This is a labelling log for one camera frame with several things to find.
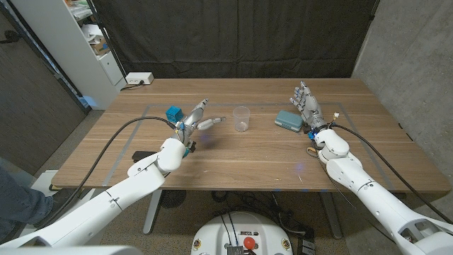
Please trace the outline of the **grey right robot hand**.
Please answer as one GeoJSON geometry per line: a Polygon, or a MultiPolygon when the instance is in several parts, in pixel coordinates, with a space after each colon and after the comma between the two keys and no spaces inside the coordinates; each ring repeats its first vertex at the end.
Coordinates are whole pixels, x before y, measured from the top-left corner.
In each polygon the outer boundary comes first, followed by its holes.
{"type": "Polygon", "coordinates": [[[318,133],[327,128],[321,107],[304,81],[300,81],[300,86],[294,88],[294,95],[289,101],[301,114],[304,133],[318,133]]]}

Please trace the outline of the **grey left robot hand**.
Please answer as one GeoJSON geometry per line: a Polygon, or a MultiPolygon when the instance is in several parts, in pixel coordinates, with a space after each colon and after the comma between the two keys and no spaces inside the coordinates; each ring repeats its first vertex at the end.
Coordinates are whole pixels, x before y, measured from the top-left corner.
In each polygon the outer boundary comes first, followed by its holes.
{"type": "Polygon", "coordinates": [[[175,134],[172,135],[173,139],[177,139],[184,145],[188,145],[190,143],[190,136],[195,130],[207,130],[213,125],[226,120],[225,117],[202,120],[208,101],[208,98],[203,99],[184,119],[176,123],[175,134]]]}

